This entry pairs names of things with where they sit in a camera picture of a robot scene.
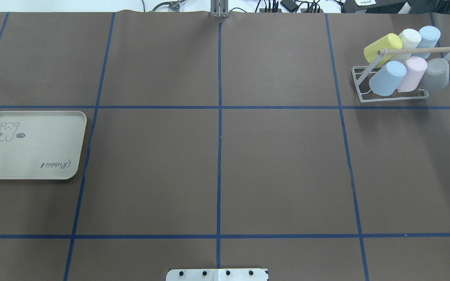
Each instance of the bear drawing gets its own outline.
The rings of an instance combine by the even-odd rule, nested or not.
[[[20,125],[20,123],[1,123],[0,142],[11,141],[18,125]]]

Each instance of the logo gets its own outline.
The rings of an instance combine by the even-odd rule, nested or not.
[[[41,168],[57,168],[65,169],[70,166],[70,160],[65,160],[63,162],[43,162]]]

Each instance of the wooden dowel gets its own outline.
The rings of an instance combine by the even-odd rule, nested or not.
[[[379,50],[378,55],[383,55],[385,50]],[[386,49],[387,55],[398,55],[401,53],[440,53],[440,52],[450,52],[450,47],[440,47],[440,48],[418,48],[418,49]]]

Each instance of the sticker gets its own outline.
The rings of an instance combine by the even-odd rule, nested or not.
[[[369,5],[375,5],[376,0],[355,0],[355,3],[359,6],[369,6]]]

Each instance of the white tray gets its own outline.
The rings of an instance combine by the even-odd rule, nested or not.
[[[80,111],[1,111],[0,180],[72,178],[85,130]]]

